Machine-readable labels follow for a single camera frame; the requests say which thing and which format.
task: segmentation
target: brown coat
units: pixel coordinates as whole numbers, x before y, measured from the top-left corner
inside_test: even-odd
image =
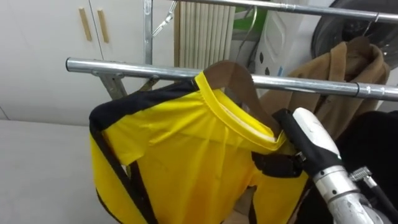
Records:
[[[389,72],[380,49],[363,37],[338,44],[330,53],[306,63],[289,77],[386,84]],[[281,108],[294,111],[298,107],[314,112],[333,139],[346,129],[353,118],[374,110],[377,105],[377,100],[279,90],[268,91],[260,97],[260,101],[268,114]]]

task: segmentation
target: wooden hanger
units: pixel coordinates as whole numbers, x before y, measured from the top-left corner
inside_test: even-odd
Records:
[[[262,108],[256,88],[249,71],[236,62],[224,60],[206,68],[203,73],[212,90],[229,88],[261,123],[271,128],[275,134],[280,132],[278,122]]]

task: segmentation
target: black cable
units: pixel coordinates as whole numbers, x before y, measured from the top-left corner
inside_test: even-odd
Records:
[[[393,223],[398,223],[398,211],[396,210],[396,208],[394,207],[392,202],[388,199],[388,197],[384,193],[384,191],[380,188],[380,186],[377,185],[377,186],[371,187],[371,190],[376,195],[376,197],[379,199],[382,206],[389,213],[388,215],[390,215],[390,217],[393,219]]]

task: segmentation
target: yellow shirt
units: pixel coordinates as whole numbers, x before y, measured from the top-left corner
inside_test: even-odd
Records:
[[[286,223],[307,179],[262,174],[252,154],[275,152],[284,135],[276,139],[203,73],[98,106],[90,131],[99,199],[122,223],[219,224],[254,185],[251,224]]]

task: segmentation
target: chrome bar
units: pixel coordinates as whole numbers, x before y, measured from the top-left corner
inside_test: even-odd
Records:
[[[186,2],[199,2],[206,4],[222,4],[228,6],[257,6],[279,12],[291,12],[315,16],[339,16],[350,19],[361,19],[373,22],[398,23],[398,14],[383,12],[369,12],[352,9],[340,9],[332,7],[303,6],[296,4],[276,3],[261,0],[178,0]]]
[[[189,68],[134,65],[122,62],[78,58],[68,58],[66,67],[69,72],[91,73],[94,75],[99,73],[102,75],[115,75],[116,77],[157,77],[161,80],[189,79],[200,73],[200,70]],[[256,88],[398,101],[398,88],[393,86],[331,82],[305,78],[269,77],[263,75],[252,75],[252,77]]]
[[[144,1],[144,63],[152,65],[152,13],[154,0]]]

